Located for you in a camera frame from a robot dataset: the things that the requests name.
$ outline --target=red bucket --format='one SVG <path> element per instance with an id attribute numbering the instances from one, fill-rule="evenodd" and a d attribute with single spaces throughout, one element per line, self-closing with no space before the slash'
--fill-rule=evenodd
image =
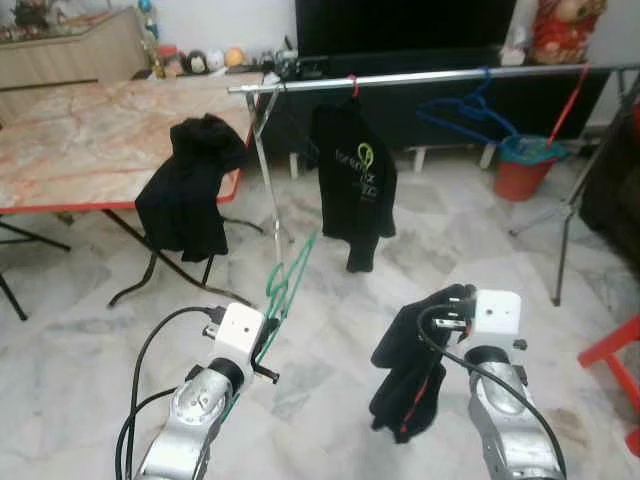
<path id="1" fill-rule="evenodd" d="M 544 180 L 551 166 L 552 158 L 538 165 L 519 165 L 511 162 L 500 162 L 494 191 L 496 194 L 512 202 L 529 200 Z"/>

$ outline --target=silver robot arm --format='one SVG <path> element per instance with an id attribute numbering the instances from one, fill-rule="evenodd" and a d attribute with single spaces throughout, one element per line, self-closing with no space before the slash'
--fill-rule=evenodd
<path id="1" fill-rule="evenodd" d="M 196 368 L 171 397 L 169 418 L 153 440 L 135 480 L 201 480 L 215 440 L 235 396 L 247 388 L 254 371 L 278 375 L 255 364 L 255 353 L 270 332 L 264 315 L 239 303 L 226 309 L 220 327 L 204 335 L 215 340 L 207 368 Z"/>
<path id="2" fill-rule="evenodd" d="M 513 292 L 479 290 L 465 320 L 435 319 L 434 325 L 451 328 L 457 322 L 458 330 L 464 325 L 466 337 L 457 347 L 461 356 L 506 382 L 533 406 L 524 368 L 511 363 L 526 349 L 518 338 L 520 306 Z M 565 480 L 549 436 L 529 409 L 476 372 L 471 372 L 470 390 L 469 416 L 482 438 L 492 480 Z"/>

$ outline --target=television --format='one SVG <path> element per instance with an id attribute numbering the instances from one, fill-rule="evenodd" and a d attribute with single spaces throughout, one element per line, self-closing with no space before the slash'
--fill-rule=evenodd
<path id="1" fill-rule="evenodd" d="M 517 0 L 296 0 L 301 57 L 500 48 Z"/>

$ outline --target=black hoodie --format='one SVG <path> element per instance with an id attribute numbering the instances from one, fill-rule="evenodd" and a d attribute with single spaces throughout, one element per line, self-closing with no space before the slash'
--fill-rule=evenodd
<path id="1" fill-rule="evenodd" d="M 393 160 L 356 102 L 317 107 L 311 140 L 318 148 L 322 232 L 349 242 L 347 270 L 370 272 L 378 238 L 395 235 Z"/>
<path id="2" fill-rule="evenodd" d="M 183 251 L 183 261 L 224 255 L 227 239 L 216 196 L 224 174 L 246 165 L 246 145 L 209 114 L 171 127 L 171 144 L 173 155 L 136 199 L 147 239 L 157 249 Z"/>

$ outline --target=marble tile floor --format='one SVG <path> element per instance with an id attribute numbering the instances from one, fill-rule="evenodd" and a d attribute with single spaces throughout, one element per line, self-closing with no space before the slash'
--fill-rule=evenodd
<path id="1" fill-rule="evenodd" d="M 207 478 L 489 478 L 478 433 L 467 415 L 467 375 L 453 364 L 435 424 L 407 445 L 369 429 L 368 402 L 385 376 L 369 364 L 399 308 L 452 282 L 522 295 L 524 355 L 530 389 L 557 432 L 569 478 L 640 478 L 640 460 L 624 436 L 638 425 L 605 368 L 580 368 L 576 355 L 640 311 L 640 285 L 606 242 L 576 219 L 564 301 L 549 302 L 559 224 L 518 238 L 506 233 L 568 191 L 582 164 L 554 168 L 534 199 L 510 204 L 493 195 L 493 172 L 476 151 L 437 151 L 421 174 L 398 156 L 397 236 L 381 241 L 370 274 L 345 271 L 347 246 L 321 238 L 281 335 L 265 364 L 281 372 L 273 386 L 256 379 L 213 449 Z M 315 173 L 288 178 L 274 164 L 283 220 L 297 253 L 321 225 Z M 243 177 L 229 216 L 269 223 L 257 169 Z M 135 213 L 125 213 L 136 221 Z M 137 280 L 146 253 L 101 213 L 74 214 L 69 227 L 51 215 L 9 218 L 68 242 L 65 254 L 40 244 L 0 249 L 0 269 L 25 310 L 22 323 L 0 296 L 0 478 L 113 478 L 115 437 L 128 408 L 137 351 L 151 328 L 186 305 L 225 304 L 159 268 L 147 288 L 113 310 L 111 295 Z M 268 238 L 232 225 L 232 253 L 218 257 L 212 283 L 264 303 L 273 265 Z M 201 272 L 203 265 L 189 265 Z M 167 327 L 145 360 L 141 395 L 176 385 L 207 359 L 204 319 L 187 315 Z M 633 364 L 638 350 L 622 355 Z M 159 402 L 140 416 L 140 459 L 165 415 Z"/>

